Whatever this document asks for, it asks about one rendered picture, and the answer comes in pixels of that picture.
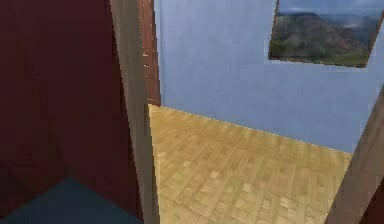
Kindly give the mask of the brown wooden room door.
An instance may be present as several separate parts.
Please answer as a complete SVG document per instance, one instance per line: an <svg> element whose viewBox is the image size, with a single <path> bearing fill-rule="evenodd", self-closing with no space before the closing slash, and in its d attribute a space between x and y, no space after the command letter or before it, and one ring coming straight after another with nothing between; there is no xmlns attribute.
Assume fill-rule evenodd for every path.
<svg viewBox="0 0 384 224"><path fill-rule="evenodd" d="M150 104L160 106L160 79L154 0L138 0L145 86Z"/></svg>

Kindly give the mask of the framed landscape picture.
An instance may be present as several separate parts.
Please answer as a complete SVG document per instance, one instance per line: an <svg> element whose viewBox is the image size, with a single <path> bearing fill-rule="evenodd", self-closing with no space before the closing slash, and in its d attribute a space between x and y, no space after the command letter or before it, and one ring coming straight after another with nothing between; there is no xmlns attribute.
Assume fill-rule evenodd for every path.
<svg viewBox="0 0 384 224"><path fill-rule="evenodd" d="M384 0L276 0L270 60L367 66L384 21Z"/></svg>

